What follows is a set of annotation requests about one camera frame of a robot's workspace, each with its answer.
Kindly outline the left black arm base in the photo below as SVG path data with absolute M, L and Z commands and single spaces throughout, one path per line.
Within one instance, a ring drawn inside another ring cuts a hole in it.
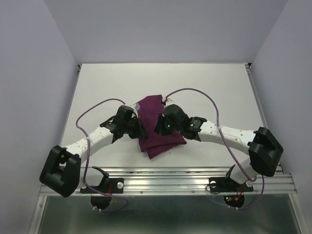
M 86 181 L 94 190 L 106 194 L 122 194 L 124 178 L 111 177 L 100 167 L 93 166 L 87 172 Z

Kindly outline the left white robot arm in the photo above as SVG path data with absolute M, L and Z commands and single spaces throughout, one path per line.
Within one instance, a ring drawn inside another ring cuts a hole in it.
M 81 140 L 61 147 L 53 147 L 39 176 L 39 181 L 62 197 L 70 196 L 83 187 L 84 171 L 81 164 L 100 149 L 113 144 L 124 135 L 131 139 L 146 137 L 138 117 L 139 104 L 121 105 L 116 115 L 101 123 L 92 133 Z

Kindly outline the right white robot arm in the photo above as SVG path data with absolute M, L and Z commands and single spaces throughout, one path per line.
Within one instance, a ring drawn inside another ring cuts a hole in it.
M 189 117 L 175 104 L 165 106 L 163 112 L 158 114 L 155 133 L 161 136 L 180 133 L 189 140 L 216 143 L 224 145 L 228 151 L 236 149 L 245 153 L 248 159 L 243 162 L 235 159 L 235 164 L 217 183 L 229 190 L 236 190 L 258 175 L 274 176 L 284 151 L 275 136 L 265 127 L 249 131 L 219 126 L 202 117 Z

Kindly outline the purple surgical drape cloth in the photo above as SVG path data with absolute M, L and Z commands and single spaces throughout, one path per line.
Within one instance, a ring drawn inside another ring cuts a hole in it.
M 142 122 L 146 137 L 140 137 L 138 144 L 142 152 L 146 152 L 149 159 L 168 151 L 179 145 L 185 145 L 186 140 L 180 133 L 172 133 L 168 136 L 161 136 L 155 133 L 158 122 L 158 115 L 164 110 L 161 103 L 162 95 L 146 96 L 140 100 L 138 117 Z

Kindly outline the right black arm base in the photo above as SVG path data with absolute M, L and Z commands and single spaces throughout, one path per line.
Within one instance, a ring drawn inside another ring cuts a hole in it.
M 224 177 L 210 177 L 205 190 L 212 194 L 225 192 L 253 192 L 253 186 L 248 187 L 246 183 L 238 184 L 230 178 L 233 168 L 234 166 L 229 169 Z

